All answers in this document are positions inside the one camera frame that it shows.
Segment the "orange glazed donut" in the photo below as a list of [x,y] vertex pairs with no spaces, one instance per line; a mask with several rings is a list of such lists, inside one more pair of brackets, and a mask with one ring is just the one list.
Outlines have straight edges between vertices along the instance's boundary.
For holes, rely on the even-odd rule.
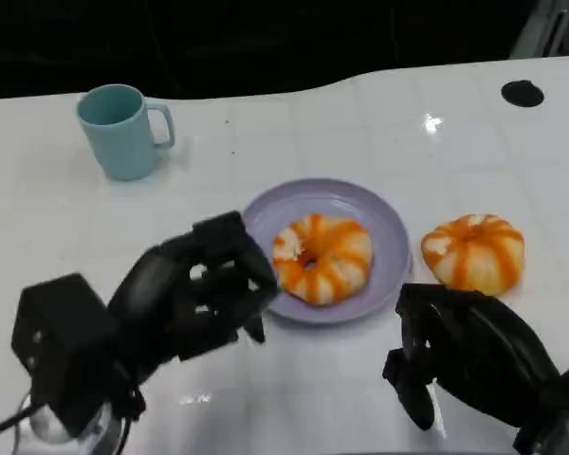
[[421,251],[436,278],[454,289],[496,296],[523,273],[523,236],[496,215],[466,215],[441,225],[423,238]]
[[274,239],[280,285],[310,305],[337,303],[358,292],[369,276],[371,238],[354,220],[313,213]]

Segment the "teal mug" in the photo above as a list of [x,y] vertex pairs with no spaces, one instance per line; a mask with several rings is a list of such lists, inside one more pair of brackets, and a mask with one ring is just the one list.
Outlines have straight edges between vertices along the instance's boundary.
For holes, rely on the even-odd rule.
[[[169,140],[156,144],[148,110],[167,121]],[[173,118],[163,104],[146,103],[136,88],[110,84],[94,88],[78,102],[78,119],[97,161],[115,180],[135,180],[152,172],[160,151],[174,145]]]

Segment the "mug handle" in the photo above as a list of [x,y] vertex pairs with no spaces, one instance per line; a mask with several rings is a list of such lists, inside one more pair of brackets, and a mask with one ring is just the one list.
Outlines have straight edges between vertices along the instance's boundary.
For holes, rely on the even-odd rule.
[[148,104],[148,110],[160,111],[167,121],[167,129],[169,130],[169,140],[161,142],[159,144],[154,144],[158,150],[170,149],[174,145],[174,127],[173,127],[173,117],[171,117],[171,111],[164,104]]

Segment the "cable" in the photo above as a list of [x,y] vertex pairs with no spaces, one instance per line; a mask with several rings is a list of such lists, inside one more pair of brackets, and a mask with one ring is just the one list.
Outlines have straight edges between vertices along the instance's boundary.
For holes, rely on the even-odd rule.
[[120,438],[120,444],[116,453],[114,455],[122,455],[126,441],[129,439],[129,433],[131,432],[131,419],[124,419],[124,429],[122,430],[122,437]]
[[17,425],[22,420],[27,419],[32,414],[36,413],[36,411],[38,411],[42,406],[44,406],[44,403],[31,404],[31,405],[27,406],[26,408],[21,409],[19,412],[12,415],[8,419],[0,422],[0,433],[2,433],[3,431],[6,431],[7,429],[9,429],[11,427],[14,427],[15,425]]

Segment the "donut hole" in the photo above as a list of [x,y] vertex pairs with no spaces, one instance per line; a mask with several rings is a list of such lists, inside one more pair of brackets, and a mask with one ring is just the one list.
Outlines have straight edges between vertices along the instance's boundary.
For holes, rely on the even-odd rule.
[[312,258],[303,265],[303,270],[312,270],[316,266],[316,258]]

